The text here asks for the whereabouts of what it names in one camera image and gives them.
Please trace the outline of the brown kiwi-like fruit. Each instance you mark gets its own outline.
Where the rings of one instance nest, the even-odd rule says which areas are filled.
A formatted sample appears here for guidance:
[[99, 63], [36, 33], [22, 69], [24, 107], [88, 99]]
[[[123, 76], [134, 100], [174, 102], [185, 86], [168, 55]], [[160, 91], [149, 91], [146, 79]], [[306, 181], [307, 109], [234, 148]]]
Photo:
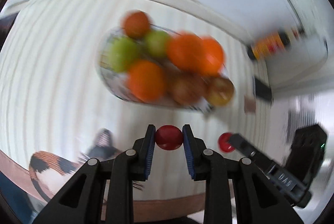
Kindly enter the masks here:
[[142, 39], [151, 29], [151, 20], [143, 11], [130, 11], [122, 21], [126, 36], [132, 39]]

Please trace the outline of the orange fruit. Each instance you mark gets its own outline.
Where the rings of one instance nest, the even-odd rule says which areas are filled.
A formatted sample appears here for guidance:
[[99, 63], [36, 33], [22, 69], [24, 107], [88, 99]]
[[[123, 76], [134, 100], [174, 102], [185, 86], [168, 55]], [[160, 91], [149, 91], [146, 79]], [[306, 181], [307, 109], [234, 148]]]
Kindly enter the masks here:
[[192, 33], [173, 37], [166, 53], [172, 64], [181, 71], [197, 74], [204, 63], [203, 41]]
[[154, 62], [138, 60], [129, 68], [126, 85], [140, 101], [154, 102], [166, 94], [165, 72]]

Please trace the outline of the soy sauce bottle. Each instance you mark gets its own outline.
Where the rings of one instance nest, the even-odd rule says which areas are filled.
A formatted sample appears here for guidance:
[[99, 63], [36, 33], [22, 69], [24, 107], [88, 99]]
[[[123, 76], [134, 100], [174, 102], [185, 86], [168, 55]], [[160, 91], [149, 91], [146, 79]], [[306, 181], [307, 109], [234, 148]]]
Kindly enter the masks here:
[[278, 52], [286, 51], [292, 42], [302, 39], [305, 35], [303, 27], [280, 29], [248, 46], [247, 55], [252, 61], [269, 58]]

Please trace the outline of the striped cat table mat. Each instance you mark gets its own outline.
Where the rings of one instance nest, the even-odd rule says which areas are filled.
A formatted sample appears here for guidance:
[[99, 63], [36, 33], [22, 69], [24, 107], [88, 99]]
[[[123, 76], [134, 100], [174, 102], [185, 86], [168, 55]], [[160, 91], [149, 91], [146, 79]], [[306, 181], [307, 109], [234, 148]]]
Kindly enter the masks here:
[[[176, 32], [209, 35], [226, 53], [235, 85], [232, 103], [209, 114], [140, 105], [112, 95], [101, 80], [99, 51], [105, 37], [131, 10]], [[129, 149], [149, 124], [189, 124], [211, 149], [224, 132], [241, 133], [264, 150], [269, 105], [253, 98], [253, 78], [267, 81], [263, 63], [229, 35], [229, 22], [192, 0], [8, 0], [2, 16], [16, 15], [1, 50], [1, 172], [27, 193], [36, 210], [68, 180], [54, 168], [29, 167], [34, 156], [78, 164], [102, 130], [114, 146]]]

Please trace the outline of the green apple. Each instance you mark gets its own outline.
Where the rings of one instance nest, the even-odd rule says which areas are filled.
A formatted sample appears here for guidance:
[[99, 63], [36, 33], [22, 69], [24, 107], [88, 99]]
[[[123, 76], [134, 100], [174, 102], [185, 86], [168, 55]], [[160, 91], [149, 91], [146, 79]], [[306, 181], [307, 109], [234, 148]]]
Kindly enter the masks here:
[[121, 73], [142, 56], [141, 45], [129, 37], [115, 37], [108, 50], [108, 62], [114, 72]]
[[144, 45], [148, 54], [155, 59], [165, 59], [167, 45], [171, 36], [164, 31], [151, 30], [144, 37]]

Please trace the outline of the black smartphone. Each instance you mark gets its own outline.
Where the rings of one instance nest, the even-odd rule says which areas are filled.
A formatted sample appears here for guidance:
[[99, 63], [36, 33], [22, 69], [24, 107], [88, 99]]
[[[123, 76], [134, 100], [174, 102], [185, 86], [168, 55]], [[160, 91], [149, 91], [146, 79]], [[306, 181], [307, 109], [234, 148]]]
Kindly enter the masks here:
[[254, 77], [254, 91], [256, 98], [259, 98], [270, 105], [272, 104], [273, 96], [271, 87], [256, 77]]

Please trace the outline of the floral fruit plate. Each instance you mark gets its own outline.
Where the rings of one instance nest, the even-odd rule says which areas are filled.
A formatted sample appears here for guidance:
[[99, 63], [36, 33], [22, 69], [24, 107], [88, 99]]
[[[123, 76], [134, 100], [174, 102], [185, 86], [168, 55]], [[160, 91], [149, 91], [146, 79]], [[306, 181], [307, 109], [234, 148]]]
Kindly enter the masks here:
[[[158, 27], [156, 25], [151, 26], [150, 31], [151, 30], [159, 30], [159, 31], [167, 32], [171, 36], [171, 39], [177, 35], [189, 33], [189, 32], [177, 33], [170, 29]], [[128, 74], [129, 69], [125, 72], [117, 73], [111, 69], [109, 62], [108, 62], [108, 50], [109, 50], [111, 41], [115, 37], [123, 37], [123, 36], [128, 37], [126, 36], [123, 28], [117, 28], [115, 31], [110, 32], [103, 43], [103, 47], [101, 49], [101, 57], [100, 57], [100, 70], [101, 70], [101, 75], [103, 77], [104, 83], [106, 84], [106, 86], [109, 87], [110, 91], [116, 97], [124, 101], [128, 101], [128, 102], [137, 102], [137, 103], [144, 103], [144, 104], [150, 104], [150, 105], [160, 105], [160, 106], [166, 106], [166, 107], [189, 108], [192, 110], [198, 110], [202, 112], [210, 112], [212, 109], [216, 108], [215, 106], [211, 105], [206, 100], [206, 94], [207, 94], [208, 84], [212, 78], [219, 78], [219, 77], [227, 78], [225, 76], [225, 62], [217, 76], [205, 76], [202, 72], [203, 65], [201, 66], [201, 69], [199, 73], [197, 74], [185, 72], [185, 71], [179, 70], [176, 66], [172, 64], [172, 62], [168, 59], [167, 53], [166, 53], [165, 59], [155, 59], [151, 57], [145, 48], [144, 37], [142, 39], [133, 39], [138, 44], [140, 44], [142, 48], [142, 56], [138, 58], [136, 61], [145, 59], [145, 60], [154, 62], [164, 70], [165, 76], [166, 76], [167, 87], [166, 87], [165, 96], [160, 98], [157, 101], [145, 103], [137, 99], [135, 96], [133, 96], [132, 93], [127, 88], [126, 81], [127, 81], [127, 74]], [[204, 97], [194, 105], [189, 105], [189, 106], [179, 105], [169, 95], [169, 92], [168, 92], [169, 85], [171, 84], [171, 82], [173, 81], [175, 77], [177, 77], [178, 75], [182, 75], [182, 74], [199, 76], [204, 80], [204, 82], [207, 85], [207, 89], [206, 89]]]

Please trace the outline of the red cherry tomato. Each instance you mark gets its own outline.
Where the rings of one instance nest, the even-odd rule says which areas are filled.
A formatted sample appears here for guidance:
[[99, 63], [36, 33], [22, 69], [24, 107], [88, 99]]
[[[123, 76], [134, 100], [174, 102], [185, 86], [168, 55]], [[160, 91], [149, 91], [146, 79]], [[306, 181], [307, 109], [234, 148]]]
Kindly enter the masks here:
[[161, 149], [176, 150], [183, 144], [183, 133], [176, 126], [161, 126], [155, 133], [155, 143]]
[[224, 153], [231, 153], [235, 150], [235, 148], [229, 144], [229, 139], [233, 136], [230, 132], [225, 132], [220, 135], [218, 139], [218, 146], [220, 150]]

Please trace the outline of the reddish apple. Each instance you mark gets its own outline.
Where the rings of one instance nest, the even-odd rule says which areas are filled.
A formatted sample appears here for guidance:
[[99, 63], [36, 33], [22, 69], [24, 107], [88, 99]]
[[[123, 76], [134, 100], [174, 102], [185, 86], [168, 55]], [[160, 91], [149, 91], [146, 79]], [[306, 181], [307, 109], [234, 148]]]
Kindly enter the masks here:
[[207, 85], [196, 75], [178, 75], [169, 85], [170, 97], [179, 105], [189, 106], [199, 102], [205, 95]]

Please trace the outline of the red-green apple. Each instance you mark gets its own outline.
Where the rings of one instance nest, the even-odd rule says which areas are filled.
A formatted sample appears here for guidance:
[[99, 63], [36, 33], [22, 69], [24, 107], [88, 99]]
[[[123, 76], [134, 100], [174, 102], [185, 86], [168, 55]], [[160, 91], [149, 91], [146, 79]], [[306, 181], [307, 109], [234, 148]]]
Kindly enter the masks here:
[[212, 78], [208, 84], [206, 100], [215, 107], [226, 106], [234, 96], [233, 83], [223, 77]]

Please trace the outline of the large orange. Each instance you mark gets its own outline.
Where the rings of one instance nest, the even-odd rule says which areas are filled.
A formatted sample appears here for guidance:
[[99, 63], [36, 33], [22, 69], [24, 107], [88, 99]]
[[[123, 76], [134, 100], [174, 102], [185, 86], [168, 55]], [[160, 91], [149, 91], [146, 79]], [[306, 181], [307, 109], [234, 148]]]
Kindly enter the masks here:
[[225, 62], [225, 52], [221, 44], [212, 37], [203, 37], [204, 64], [202, 72], [205, 76], [217, 76]]

